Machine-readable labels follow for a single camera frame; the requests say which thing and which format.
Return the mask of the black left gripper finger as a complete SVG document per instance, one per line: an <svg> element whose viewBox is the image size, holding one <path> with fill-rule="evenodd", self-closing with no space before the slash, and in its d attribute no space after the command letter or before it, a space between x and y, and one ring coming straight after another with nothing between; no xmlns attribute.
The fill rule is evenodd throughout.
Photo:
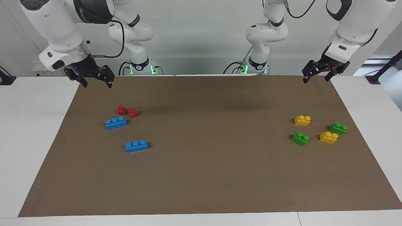
<svg viewBox="0 0 402 226"><path fill-rule="evenodd" d="M316 74L319 74L320 68L319 68L319 63L315 61L309 61L306 66L303 67L302 73L303 73L303 82L307 83L311 77L313 77Z"/></svg>
<svg viewBox="0 0 402 226"><path fill-rule="evenodd" d="M336 76L339 73L343 73L343 69L341 67L332 68L329 73L325 76L326 82L329 82L332 77Z"/></svg>

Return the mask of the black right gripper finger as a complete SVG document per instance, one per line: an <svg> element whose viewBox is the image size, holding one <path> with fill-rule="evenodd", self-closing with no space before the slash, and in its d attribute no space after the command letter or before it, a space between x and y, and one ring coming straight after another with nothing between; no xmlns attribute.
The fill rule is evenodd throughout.
<svg viewBox="0 0 402 226"><path fill-rule="evenodd" d="M88 83L82 74L76 74L74 70L68 67L64 68L64 72L71 81L77 81L85 88L88 86Z"/></svg>
<svg viewBox="0 0 402 226"><path fill-rule="evenodd" d="M112 87L112 82L114 81L115 74L109 68L108 65L104 65L102 67L97 68L96 79L103 81L108 88Z"/></svg>

